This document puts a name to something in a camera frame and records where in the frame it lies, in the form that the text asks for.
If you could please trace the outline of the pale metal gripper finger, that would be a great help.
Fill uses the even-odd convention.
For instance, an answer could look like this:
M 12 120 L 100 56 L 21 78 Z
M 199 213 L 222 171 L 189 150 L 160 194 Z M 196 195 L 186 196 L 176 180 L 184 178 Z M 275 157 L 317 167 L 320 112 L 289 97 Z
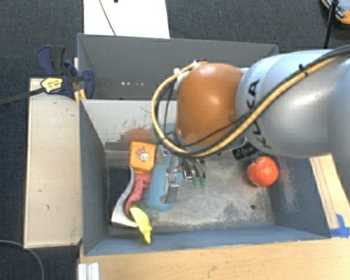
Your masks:
M 177 193 L 179 191 L 179 183 L 175 174 L 169 174 L 165 178 L 164 194 L 160 197 L 163 204 L 172 204 L 176 201 Z

